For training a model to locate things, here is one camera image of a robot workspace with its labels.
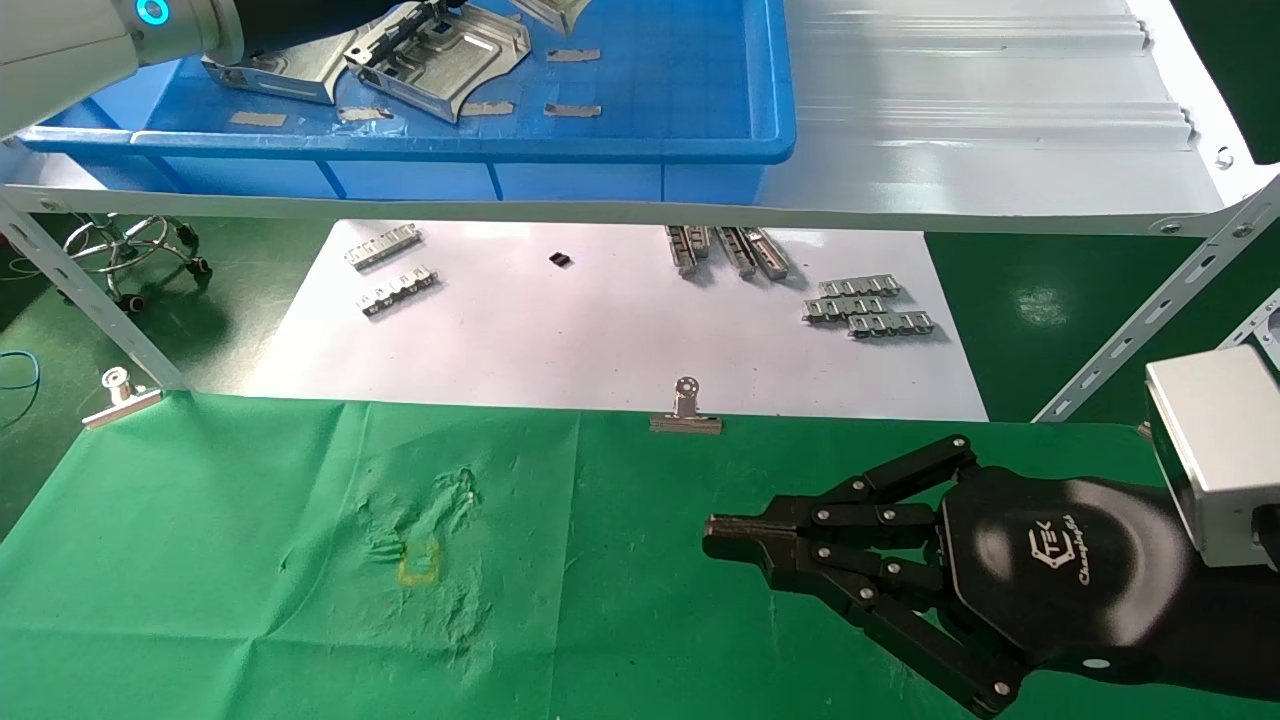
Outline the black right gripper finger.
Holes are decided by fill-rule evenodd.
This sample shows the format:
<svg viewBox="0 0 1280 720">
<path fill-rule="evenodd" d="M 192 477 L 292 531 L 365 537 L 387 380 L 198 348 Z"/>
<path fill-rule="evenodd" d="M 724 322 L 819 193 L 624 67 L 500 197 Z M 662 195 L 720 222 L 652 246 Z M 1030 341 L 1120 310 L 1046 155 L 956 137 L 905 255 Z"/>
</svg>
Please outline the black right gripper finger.
<svg viewBox="0 0 1280 720">
<path fill-rule="evenodd" d="M 705 548 L 763 541 L 828 541 L 851 548 L 915 548 L 940 520 L 913 498 L 978 468 L 965 436 L 947 436 L 850 477 L 820 495 L 777 495 L 758 515 L 713 514 Z"/>
<path fill-rule="evenodd" d="M 773 591 L 809 594 L 977 717 L 1018 698 L 1027 670 L 984 657 L 923 618 L 878 577 L 879 556 L 809 539 L 707 539 L 712 557 L 756 565 Z"/>
</svg>

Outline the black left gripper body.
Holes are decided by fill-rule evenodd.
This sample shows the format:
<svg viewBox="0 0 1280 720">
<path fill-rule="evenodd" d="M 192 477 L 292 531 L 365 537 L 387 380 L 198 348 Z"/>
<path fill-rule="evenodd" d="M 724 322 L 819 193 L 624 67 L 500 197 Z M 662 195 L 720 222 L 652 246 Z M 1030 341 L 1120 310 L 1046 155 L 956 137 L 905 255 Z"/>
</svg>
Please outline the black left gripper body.
<svg viewBox="0 0 1280 720">
<path fill-rule="evenodd" d="M 256 56 L 343 35 L 384 17 L 397 1 L 243 1 L 244 54 Z"/>
</svg>

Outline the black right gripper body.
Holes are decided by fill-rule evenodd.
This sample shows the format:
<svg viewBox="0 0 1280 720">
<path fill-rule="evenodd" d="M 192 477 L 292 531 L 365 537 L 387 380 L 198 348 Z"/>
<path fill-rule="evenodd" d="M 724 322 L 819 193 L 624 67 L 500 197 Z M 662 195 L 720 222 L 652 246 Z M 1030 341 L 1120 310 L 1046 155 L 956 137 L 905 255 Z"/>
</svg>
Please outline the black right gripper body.
<svg viewBox="0 0 1280 720">
<path fill-rule="evenodd" d="M 1170 682 L 1199 560 L 1165 489 L 982 468 L 940 501 L 948 625 L 1034 670 Z"/>
</svg>

